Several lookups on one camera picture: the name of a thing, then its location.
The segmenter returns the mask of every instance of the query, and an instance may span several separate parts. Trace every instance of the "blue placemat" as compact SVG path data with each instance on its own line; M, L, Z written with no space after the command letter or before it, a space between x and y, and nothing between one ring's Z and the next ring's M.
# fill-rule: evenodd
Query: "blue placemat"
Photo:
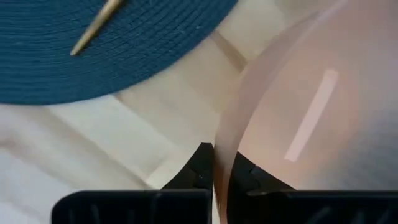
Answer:
M126 1L71 57L104 1L1 0L0 103L66 103L127 88L184 56L236 1Z

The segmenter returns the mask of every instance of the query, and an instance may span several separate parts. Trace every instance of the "wooden table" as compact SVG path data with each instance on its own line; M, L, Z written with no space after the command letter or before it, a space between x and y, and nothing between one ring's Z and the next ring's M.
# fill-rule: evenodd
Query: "wooden table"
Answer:
M48 223L56 201L81 189L163 186L213 142L246 64L319 1L240 1L195 50L115 95L0 105L1 223Z

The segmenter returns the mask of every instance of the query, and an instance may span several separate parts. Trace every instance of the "woven placemat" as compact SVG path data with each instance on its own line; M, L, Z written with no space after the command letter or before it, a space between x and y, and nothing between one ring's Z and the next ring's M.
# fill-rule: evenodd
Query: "woven placemat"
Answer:
M236 1L126 1L71 57L104 1L2 0L0 103L67 103L127 88L184 56Z

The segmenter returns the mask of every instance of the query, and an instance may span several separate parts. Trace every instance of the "light wood surface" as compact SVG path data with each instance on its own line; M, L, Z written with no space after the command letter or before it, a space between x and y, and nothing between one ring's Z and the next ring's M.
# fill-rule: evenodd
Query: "light wood surface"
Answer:
M218 120L241 72L319 0L240 1L195 50L115 95L65 105L0 105L0 222L48 223L81 189L157 189Z

